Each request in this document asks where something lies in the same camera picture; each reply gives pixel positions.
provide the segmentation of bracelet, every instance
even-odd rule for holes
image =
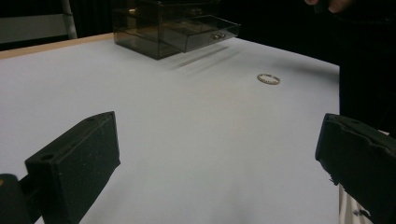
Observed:
[[[274,77],[274,76],[271,76],[271,75],[268,75],[268,74],[259,74],[257,76],[257,79],[260,82],[263,82],[263,83],[268,84],[268,85],[277,85],[277,84],[280,83],[280,79],[278,77]]]

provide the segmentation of white table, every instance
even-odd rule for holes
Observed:
[[[81,223],[338,222],[315,161],[338,113],[333,64],[237,38],[160,61],[112,39],[3,59],[0,172],[24,177],[24,160],[107,111],[121,166]]]

